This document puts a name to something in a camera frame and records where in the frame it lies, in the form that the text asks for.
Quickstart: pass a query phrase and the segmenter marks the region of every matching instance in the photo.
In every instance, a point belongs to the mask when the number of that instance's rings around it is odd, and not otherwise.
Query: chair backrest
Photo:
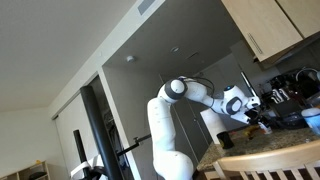
[[[273,179],[275,174],[278,174],[280,179],[287,179],[288,173],[284,173],[287,170],[290,170],[290,175],[296,179],[303,179],[304,175],[299,172],[301,168],[306,169],[312,179],[320,179],[314,168],[318,160],[320,140],[252,155],[223,157],[216,162],[215,168],[222,179],[228,179],[225,173],[227,171],[240,172],[243,179],[248,179],[248,174],[254,179],[265,176],[269,180]]]

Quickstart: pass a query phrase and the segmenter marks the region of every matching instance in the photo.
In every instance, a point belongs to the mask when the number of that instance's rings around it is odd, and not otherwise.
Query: wooden cabinet
[[[34,180],[50,180],[48,167],[45,161],[2,177],[0,180],[29,180],[30,175],[34,173],[41,173],[41,175],[34,178]]]
[[[320,30],[320,0],[277,0],[297,30],[307,38]]]
[[[303,40],[275,0],[222,0],[259,61],[280,57]]]

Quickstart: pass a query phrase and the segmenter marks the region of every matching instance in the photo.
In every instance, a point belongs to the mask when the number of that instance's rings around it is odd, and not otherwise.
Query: cup
[[[227,131],[223,131],[217,134],[217,138],[223,149],[230,149],[234,146],[233,142],[230,139],[229,133]]]

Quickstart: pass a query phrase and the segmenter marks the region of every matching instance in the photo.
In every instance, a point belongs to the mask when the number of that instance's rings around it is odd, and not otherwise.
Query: bottle
[[[262,129],[263,134],[271,134],[272,133],[272,129],[269,124],[269,120],[267,118],[265,118],[264,116],[259,117],[258,124],[259,124],[260,128]]]
[[[307,124],[316,135],[320,136],[320,109],[309,108],[301,112]]]

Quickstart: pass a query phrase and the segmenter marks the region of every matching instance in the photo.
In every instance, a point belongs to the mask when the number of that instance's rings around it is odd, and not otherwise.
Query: air vent
[[[154,2],[155,0],[144,0],[139,6],[138,6],[138,10],[140,12],[140,14],[142,15],[144,12],[146,12],[146,10],[151,6],[151,4]]]

